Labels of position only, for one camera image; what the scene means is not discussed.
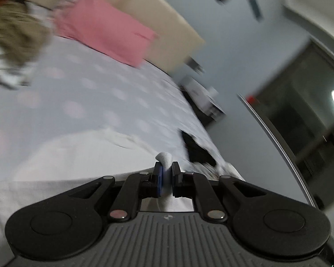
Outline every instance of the white wall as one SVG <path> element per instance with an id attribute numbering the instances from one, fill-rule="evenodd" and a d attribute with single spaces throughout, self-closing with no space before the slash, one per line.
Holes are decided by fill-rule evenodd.
<path id="1" fill-rule="evenodd" d="M 166 0 L 206 41 L 202 49 L 192 57 L 205 69 L 204 76 L 181 67 L 174 74 L 178 82 L 186 74 L 195 76 L 204 84 L 212 76 L 218 76 L 226 60 L 248 44 L 250 39 L 268 28 L 280 18 L 280 0 L 257 0 L 264 20 L 257 22 L 247 0 Z"/>

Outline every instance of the wall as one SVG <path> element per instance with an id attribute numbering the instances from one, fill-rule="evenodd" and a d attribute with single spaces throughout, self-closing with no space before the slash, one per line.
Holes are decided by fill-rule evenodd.
<path id="1" fill-rule="evenodd" d="M 310 33 L 310 35 L 319 40 L 334 54 L 334 39 L 331 36 L 329 36 L 326 32 L 324 32 L 319 27 L 309 22 L 299 14 L 296 14 L 288 9 L 284 10 L 284 16 L 287 19 L 297 23 L 297 25 L 301 26 L 303 29 L 305 29 L 308 33 Z"/>
<path id="2" fill-rule="evenodd" d="M 264 20 L 257 22 L 247 0 L 166 0 L 206 41 L 205 46 L 192 57 L 205 69 L 198 76 L 186 67 L 178 69 L 173 78 L 180 81 L 186 74 L 195 76 L 202 83 L 218 75 L 227 60 L 250 39 L 267 31 L 281 16 L 280 0 L 257 0 Z"/>

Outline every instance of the bed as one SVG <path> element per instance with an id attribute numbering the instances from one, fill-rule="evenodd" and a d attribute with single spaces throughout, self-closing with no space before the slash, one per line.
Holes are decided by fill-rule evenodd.
<path id="1" fill-rule="evenodd" d="M 47 7 L 53 7 L 57 0 L 31 1 L 35 2 L 30 4 L 33 15 L 49 25 Z M 53 36 L 38 59 L 31 86 L 17 91 L 0 86 L 0 180 L 32 180 L 27 175 L 18 176 L 32 158 L 50 166 L 59 157 L 59 150 L 45 150 L 52 150 L 58 141 L 80 138 L 87 132 L 100 136 L 107 129 L 143 141 L 155 152 L 171 153 L 173 160 L 187 169 L 190 162 L 179 133 L 183 130 L 219 165 L 226 166 L 229 174 L 241 178 L 223 160 L 168 75 L 203 44 L 203 39 L 164 0 L 108 1 L 157 33 L 146 61 L 133 68 L 77 41 Z M 42 153 L 47 154 L 46 161 L 41 159 Z M 115 173 L 99 170 L 49 179 L 108 174 Z M 210 179 L 221 174 L 211 174 Z M 0 263 L 4 263 L 10 251 L 1 233 L 0 242 Z"/>

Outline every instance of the pink pillow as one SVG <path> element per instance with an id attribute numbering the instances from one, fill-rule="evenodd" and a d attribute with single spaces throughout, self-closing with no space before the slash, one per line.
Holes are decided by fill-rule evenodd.
<path id="1" fill-rule="evenodd" d="M 134 67 L 143 62 L 155 37 L 150 28 L 106 0 L 78 0 L 55 24 L 59 36 L 80 41 Z"/>

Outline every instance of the nightstand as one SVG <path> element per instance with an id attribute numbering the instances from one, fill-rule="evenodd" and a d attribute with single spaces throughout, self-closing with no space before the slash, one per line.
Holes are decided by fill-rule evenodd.
<path id="1" fill-rule="evenodd" d="M 203 107 L 203 111 L 200 110 L 197 104 L 193 101 L 192 97 L 189 95 L 188 90 L 185 89 L 184 86 L 180 86 L 179 88 L 181 89 L 183 96 L 191 105 L 197 118 L 205 128 L 225 115 L 223 110 L 209 97 L 206 99 L 208 99 L 210 103 Z"/>

